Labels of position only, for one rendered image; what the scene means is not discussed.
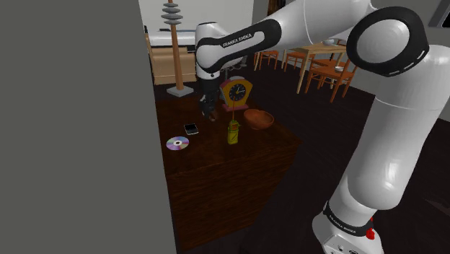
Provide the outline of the brown wooden bowl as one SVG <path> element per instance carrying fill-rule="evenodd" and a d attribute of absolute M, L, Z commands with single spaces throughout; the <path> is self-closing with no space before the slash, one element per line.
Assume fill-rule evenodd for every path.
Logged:
<path fill-rule="evenodd" d="M 267 129 L 271 127 L 275 121 L 270 113 L 258 109 L 247 109 L 244 111 L 244 119 L 247 125 L 254 130 Z"/>

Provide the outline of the yellow clock with red base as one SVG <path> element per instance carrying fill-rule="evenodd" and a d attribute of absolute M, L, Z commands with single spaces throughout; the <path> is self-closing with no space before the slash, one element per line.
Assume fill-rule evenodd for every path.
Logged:
<path fill-rule="evenodd" d="M 242 76 L 232 76 L 224 81 L 220 87 L 221 95 L 224 98 L 222 108 L 226 112 L 233 110 L 246 110 L 247 99 L 252 90 L 252 84 Z"/>

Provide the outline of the yellow green bottle with stick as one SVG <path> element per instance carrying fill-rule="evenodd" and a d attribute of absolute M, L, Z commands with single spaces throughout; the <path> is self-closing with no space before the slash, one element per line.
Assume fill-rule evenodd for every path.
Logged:
<path fill-rule="evenodd" d="M 228 131 L 227 143 L 230 145 L 237 144 L 238 136 L 239 136 L 240 124 L 234 117 L 234 109 L 235 109 L 235 104 L 232 105 L 232 117 L 231 117 L 231 120 L 229 121 L 229 125 L 227 127 L 227 131 Z"/>

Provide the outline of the wooden floor lamp, grey discs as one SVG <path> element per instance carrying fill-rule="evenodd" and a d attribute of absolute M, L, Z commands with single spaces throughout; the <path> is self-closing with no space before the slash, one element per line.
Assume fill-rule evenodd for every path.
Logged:
<path fill-rule="evenodd" d="M 184 87 L 182 79 L 182 68 L 180 63 L 180 53 L 176 28 L 176 25 L 179 25 L 181 23 L 180 20 L 182 19 L 182 15 L 179 14 L 180 10 L 177 7 L 178 5 L 174 3 L 173 0 L 167 0 L 167 3 L 164 3 L 163 11 L 165 12 L 165 14 L 162 15 L 162 18 L 165 19 L 164 23 L 170 26 L 176 81 L 176 86 L 167 89 L 167 92 L 171 95 L 174 95 L 175 97 L 183 97 L 185 95 L 193 93 L 193 89 L 191 87 Z"/>

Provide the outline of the orange wooden chair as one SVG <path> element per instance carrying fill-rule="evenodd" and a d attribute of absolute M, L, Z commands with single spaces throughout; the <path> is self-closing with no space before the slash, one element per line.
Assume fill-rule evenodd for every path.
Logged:
<path fill-rule="evenodd" d="M 299 68 L 302 70 L 304 67 L 307 66 L 308 62 L 313 60 L 315 57 L 314 54 L 307 55 L 302 52 L 292 51 L 289 52 L 285 50 L 283 52 L 283 64 L 282 69 L 286 71 L 287 65 L 292 62 L 294 69 L 297 67 L 297 64 L 300 64 Z"/>
<path fill-rule="evenodd" d="M 261 69 L 262 62 L 264 59 L 268 60 L 268 64 L 270 64 L 270 60 L 273 59 L 275 61 L 274 69 L 276 69 L 277 61 L 278 61 L 278 51 L 263 51 L 257 52 L 254 54 L 254 70 Z"/>
<path fill-rule="evenodd" d="M 348 88 L 353 80 L 357 66 L 354 66 L 352 71 L 348 70 L 351 61 L 348 59 L 344 66 L 321 66 L 317 68 L 312 68 L 309 71 L 307 77 L 306 88 L 304 93 L 307 93 L 312 80 L 318 81 L 317 89 L 320 89 L 325 84 L 330 84 L 333 86 L 332 96 L 330 98 L 330 103 L 335 99 L 338 89 L 344 86 L 342 97 L 344 97 L 348 91 Z"/>

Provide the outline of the light wooden dining table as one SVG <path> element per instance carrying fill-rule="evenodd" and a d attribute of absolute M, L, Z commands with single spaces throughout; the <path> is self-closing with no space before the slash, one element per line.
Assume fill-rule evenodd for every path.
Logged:
<path fill-rule="evenodd" d="M 292 49 L 291 53 L 301 54 L 301 67 L 299 72 L 299 82 L 296 88 L 296 93 L 300 93 L 302 82 L 305 76 L 306 68 L 308 64 L 314 63 L 312 57 L 320 54 L 337 54 L 337 58 L 329 58 L 328 60 L 319 59 L 318 66 L 324 66 L 325 64 L 331 66 L 339 66 L 342 57 L 346 53 L 346 43 L 338 40 L 336 43 L 332 41 L 331 44 L 325 45 L 324 43 L 315 43 L 313 45 L 307 45 L 300 48 Z"/>

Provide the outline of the tan and white bed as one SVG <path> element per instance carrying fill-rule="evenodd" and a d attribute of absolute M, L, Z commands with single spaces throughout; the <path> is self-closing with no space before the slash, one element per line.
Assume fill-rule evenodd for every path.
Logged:
<path fill-rule="evenodd" d="M 161 28 L 149 31 L 144 27 L 147 49 L 151 62 L 151 72 L 154 85 L 174 84 L 175 62 L 173 59 L 172 35 L 169 28 Z M 180 65 L 182 80 L 184 82 L 195 82 L 195 31 L 178 30 L 177 44 L 180 54 Z"/>

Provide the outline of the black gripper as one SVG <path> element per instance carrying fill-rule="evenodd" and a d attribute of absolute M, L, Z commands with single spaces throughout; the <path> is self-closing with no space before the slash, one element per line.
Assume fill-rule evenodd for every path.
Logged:
<path fill-rule="evenodd" d="M 200 88 L 202 90 L 202 98 L 200 99 L 200 108 L 202 115 L 208 117 L 211 122 L 217 120 L 217 112 L 215 104 L 219 97 L 219 78 L 215 79 L 200 79 Z"/>

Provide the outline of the shiny compact disc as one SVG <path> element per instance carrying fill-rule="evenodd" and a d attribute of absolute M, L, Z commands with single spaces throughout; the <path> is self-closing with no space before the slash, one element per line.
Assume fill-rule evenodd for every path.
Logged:
<path fill-rule="evenodd" d="M 184 136 L 175 136 L 167 140 L 166 148 L 172 151 L 182 150 L 188 147 L 190 141 Z"/>

